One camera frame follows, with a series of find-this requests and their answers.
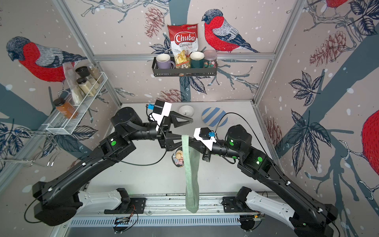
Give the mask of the green corduroy bag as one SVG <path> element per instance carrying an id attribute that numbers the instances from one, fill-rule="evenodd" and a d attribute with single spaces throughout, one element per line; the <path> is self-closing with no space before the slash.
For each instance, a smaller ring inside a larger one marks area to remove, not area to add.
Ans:
<path id="1" fill-rule="evenodd" d="M 188 135 L 182 135 L 181 139 L 186 174 L 186 209 L 191 213 L 197 213 L 199 209 L 198 169 L 200 152 L 190 147 Z"/>

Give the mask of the plush doll keychain decoration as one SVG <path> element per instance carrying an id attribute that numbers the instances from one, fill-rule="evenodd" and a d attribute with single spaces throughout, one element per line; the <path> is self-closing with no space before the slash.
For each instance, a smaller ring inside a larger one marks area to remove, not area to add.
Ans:
<path id="1" fill-rule="evenodd" d="M 172 162 L 176 167 L 184 166 L 183 151 L 181 148 L 177 149 L 172 155 Z"/>

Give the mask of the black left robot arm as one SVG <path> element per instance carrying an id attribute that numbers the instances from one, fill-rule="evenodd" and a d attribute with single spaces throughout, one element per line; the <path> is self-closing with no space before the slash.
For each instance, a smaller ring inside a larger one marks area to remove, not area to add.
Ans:
<path id="1" fill-rule="evenodd" d="M 80 163 L 49 181 L 38 181 L 32 186 L 34 217 L 36 223 L 48 226 L 60 225 L 77 213 L 83 206 L 79 199 L 80 188 L 102 171 L 121 162 L 136 147 L 134 140 L 158 140 L 160 147 L 173 151 L 180 145 L 174 143 L 179 135 L 172 134 L 170 127 L 180 127 L 193 122 L 192 118 L 169 111 L 162 121 L 151 118 L 143 122 L 131 107 L 121 108 L 111 118 L 114 132 L 103 139 L 92 153 Z"/>

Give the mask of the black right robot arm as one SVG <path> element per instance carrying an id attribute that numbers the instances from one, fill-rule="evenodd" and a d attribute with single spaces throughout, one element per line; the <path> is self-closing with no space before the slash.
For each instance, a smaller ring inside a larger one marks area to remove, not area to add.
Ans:
<path id="1" fill-rule="evenodd" d="M 338 216 L 332 204 L 312 198 L 279 170 L 272 159 L 251 145 L 252 136 L 238 124 L 229 128 L 226 139 L 216 139 L 207 127 L 197 128 L 189 146 L 207 161 L 211 155 L 238 159 L 242 173 L 267 186 L 283 201 L 261 196 L 251 188 L 242 187 L 235 197 L 226 197 L 226 212 L 257 211 L 288 225 L 298 237 L 332 237 L 332 225 Z"/>

